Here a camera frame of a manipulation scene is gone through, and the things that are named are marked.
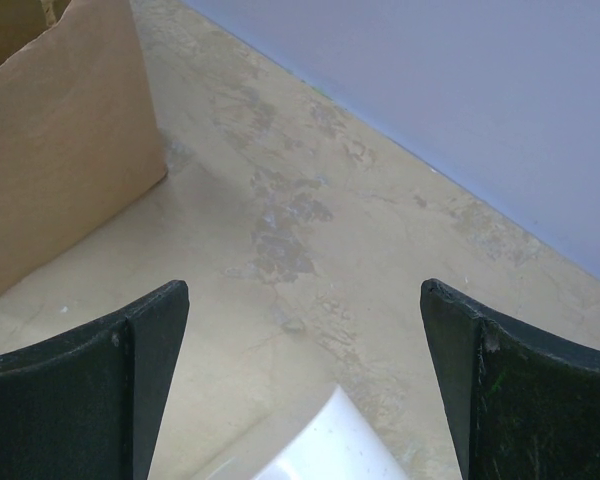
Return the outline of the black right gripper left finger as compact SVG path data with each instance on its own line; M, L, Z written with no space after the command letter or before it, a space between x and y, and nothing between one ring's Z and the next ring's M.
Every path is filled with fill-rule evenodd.
M0 355L0 479L147 478L188 312L174 280Z

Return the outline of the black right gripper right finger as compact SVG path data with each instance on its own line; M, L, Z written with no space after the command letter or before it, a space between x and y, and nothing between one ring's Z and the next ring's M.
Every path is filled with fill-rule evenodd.
M600 351L421 285L420 311L465 479L600 479Z

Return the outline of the brown paper bag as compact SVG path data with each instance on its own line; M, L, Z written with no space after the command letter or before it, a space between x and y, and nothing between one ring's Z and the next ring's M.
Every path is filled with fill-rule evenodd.
M0 1L0 295L166 173L126 1Z

